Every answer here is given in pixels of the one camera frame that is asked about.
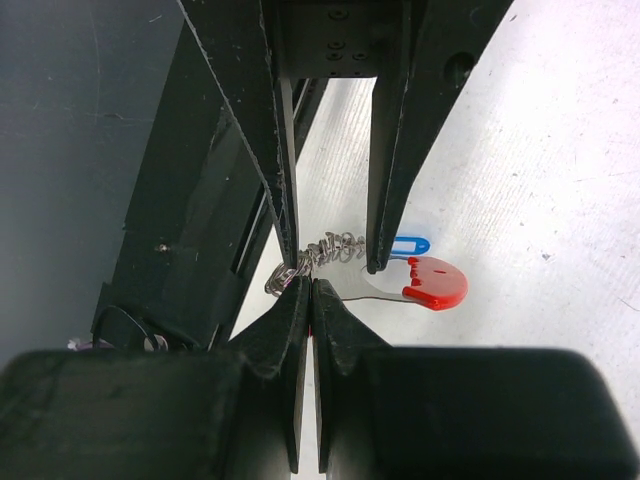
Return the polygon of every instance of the blue tag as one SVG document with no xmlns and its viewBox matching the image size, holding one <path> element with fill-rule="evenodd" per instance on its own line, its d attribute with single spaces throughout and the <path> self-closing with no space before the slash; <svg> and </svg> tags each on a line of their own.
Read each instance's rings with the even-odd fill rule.
<svg viewBox="0 0 640 480">
<path fill-rule="evenodd" d="M 396 243 L 413 243 L 414 247 L 413 250 L 406 250 L 404 245 L 396 247 Z M 423 255 L 431 248 L 429 240 L 422 237 L 396 237 L 393 245 L 394 248 L 391 249 L 391 255 Z"/>
</svg>

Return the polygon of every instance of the metal link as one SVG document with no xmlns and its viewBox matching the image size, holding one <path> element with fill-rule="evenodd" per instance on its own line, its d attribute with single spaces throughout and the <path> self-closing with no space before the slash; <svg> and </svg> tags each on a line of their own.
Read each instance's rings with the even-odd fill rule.
<svg viewBox="0 0 640 480">
<path fill-rule="evenodd" d="M 284 263 L 278 265 L 264 285 L 264 291 L 274 297 L 279 297 L 291 279 L 300 275 L 311 275 L 316 268 L 339 260 L 347 263 L 353 258 L 362 258 L 365 254 L 365 239 L 358 238 L 351 232 L 337 235 L 325 233 L 318 243 L 310 243 L 307 249 L 298 255 L 298 268 L 287 268 Z"/>
</svg>

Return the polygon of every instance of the red key tag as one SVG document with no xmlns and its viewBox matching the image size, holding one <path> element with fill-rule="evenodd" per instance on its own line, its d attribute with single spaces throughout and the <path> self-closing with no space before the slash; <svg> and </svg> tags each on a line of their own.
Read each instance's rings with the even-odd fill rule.
<svg viewBox="0 0 640 480">
<path fill-rule="evenodd" d="M 433 257 L 410 257 L 411 286 L 402 295 L 431 310 L 447 310 L 464 300 L 467 277 L 453 265 Z"/>
</svg>

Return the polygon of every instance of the gray wall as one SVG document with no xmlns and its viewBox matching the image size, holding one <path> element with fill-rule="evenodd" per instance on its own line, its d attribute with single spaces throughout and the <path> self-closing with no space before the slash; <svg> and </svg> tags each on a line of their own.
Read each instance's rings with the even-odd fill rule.
<svg viewBox="0 0 640 480">
<path fill-rule="evenodd" d="M 0 2 L 0 365 L 88 337 L 181 26 L 174 0 Z"/>
</svg>

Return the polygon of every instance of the cable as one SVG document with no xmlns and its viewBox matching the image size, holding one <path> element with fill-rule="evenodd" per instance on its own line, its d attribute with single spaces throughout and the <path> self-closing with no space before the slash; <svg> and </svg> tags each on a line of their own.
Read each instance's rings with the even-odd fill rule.
<svg viewBox="0 0 640 480">
<path fill-rule="evenodd" d="M 142 334 L 147 338 L 147 340 L 149 340 L 154 351 L 157 351 L 160 349 L 160 344 L 158 343 L 158 339 L 156 339 L 155 335 L 147 329 L 147 326 L 144 324 L 144 322 L 136 320 L 129 312 L 127 312 L 121 307 L 118 307 L 117 305 L 107 305 L 106 307 L 104 307 L 102 312 L 100 312 L 100 315 L 98 315 L 98 318 L 96 320 L 96 326 L 93 329 L 93 337 L 91 339 L 91 346 L 93 348 L 100 348 L 99 344 L 100 344 L 100 337 L 102 334 L 102 326 L 104 324 L 104 320 L 107 316 L 107 313 L 109 313 L 109 311 L 111 310 L 116 311 L 121 315 L 124 315 L 127 320 L 131 321 L 138 328 L 138 330 L 142 332 Z"/>
</svg>

